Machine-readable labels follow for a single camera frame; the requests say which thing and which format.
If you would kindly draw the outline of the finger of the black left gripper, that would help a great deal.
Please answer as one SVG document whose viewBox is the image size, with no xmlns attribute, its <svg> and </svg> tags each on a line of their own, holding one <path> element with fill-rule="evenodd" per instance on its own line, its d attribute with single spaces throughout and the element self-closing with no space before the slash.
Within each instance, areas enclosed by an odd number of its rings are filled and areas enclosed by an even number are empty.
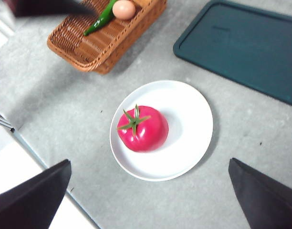
<svg viewBox="0 0 292 229">
<path fill-rule="evenodd" d="M 75 0 L 13 0 L 12 13 L 15 17 L 48 15 L 96 15 L 91 8 Z"/>
</svg>

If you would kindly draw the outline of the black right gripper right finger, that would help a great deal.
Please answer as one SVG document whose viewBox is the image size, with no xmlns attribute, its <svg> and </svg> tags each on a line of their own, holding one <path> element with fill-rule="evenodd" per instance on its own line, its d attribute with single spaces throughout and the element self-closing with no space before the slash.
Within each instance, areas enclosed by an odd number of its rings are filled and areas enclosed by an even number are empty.
<svg viewBox="0 0 292 229">
<path fill-rule="evenodd" d="M 291 188 L 236 158 L 228 171 L 250 228 L 292 229 Z"/>
</svg>

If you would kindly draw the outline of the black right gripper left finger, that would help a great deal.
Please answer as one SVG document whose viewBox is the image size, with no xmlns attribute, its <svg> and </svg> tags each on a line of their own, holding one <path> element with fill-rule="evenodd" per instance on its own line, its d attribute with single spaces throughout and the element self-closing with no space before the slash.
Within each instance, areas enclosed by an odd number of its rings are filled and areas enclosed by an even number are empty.
<svg viewBox="0 0 292 229">
<path fill-rule="evenodd" d="M 0 194 L 0 229 L 49 228 L 72 174 L 68 159 Z"/>
</svg>

